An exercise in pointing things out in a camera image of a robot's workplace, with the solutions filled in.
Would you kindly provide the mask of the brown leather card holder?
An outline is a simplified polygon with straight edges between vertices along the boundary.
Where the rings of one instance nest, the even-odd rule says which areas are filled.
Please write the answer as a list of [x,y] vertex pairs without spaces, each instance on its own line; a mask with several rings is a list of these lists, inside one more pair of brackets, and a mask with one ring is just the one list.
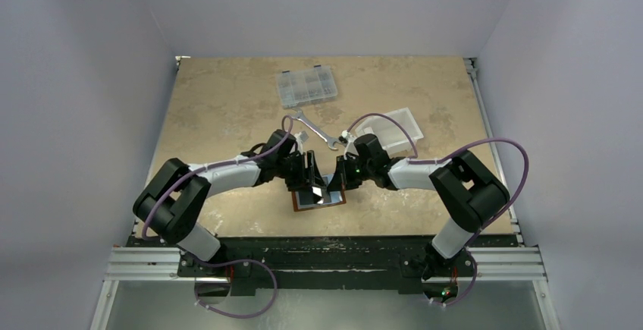
[[305,212],[313,209],[323,209],[343,205],[347,202],[342,190],[312,187],[290,190],[294,212]]

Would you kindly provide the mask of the white plastic bin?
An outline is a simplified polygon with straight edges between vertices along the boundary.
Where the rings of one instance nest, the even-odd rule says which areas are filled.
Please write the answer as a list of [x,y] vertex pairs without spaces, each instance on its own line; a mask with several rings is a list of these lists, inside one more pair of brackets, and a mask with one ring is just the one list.
[[385,113],[386,116],[396,121],[409,135],[412,144],[404,132],[395,123],[380,116],[369,116],[356,125],[354,132],[358,135],[374,134],[378,137],[382,148],[389,156],[399,154],[413,155],[413,146],[424,138],[417,121],[409,108],[401,108]]

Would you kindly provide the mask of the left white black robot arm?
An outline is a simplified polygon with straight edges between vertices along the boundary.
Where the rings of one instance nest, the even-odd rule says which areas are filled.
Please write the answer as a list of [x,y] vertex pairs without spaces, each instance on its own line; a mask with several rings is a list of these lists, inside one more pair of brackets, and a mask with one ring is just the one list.
[[209,197],[281,178],[291,192],[322,198],[321,191],[327,184],[314,152],[301,153],[296,144],[294,135],[277,129],[266,143],[260,144],[259,153],[246,151],[234,159],[206,165],[169,159],[135,200],[133,214],[167,244],[195,256],[197,267],[206,275],[219,275],[226,266],[221,243],[197,222]]

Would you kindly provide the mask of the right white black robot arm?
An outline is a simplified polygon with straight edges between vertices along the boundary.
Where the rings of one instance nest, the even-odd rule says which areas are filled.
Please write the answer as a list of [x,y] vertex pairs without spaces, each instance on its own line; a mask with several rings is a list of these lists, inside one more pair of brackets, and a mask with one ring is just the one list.
[[437,275],[454,267],[456,254],[510,201],[508,189],[467,149],[443,162],[420,162],[391,158],[374,134],[358,137],[355,147],[355,154],[337,157],[328,190],[355,190],[373,181],[387,190],[437,192],[450,215],[425,255],[428,269]]

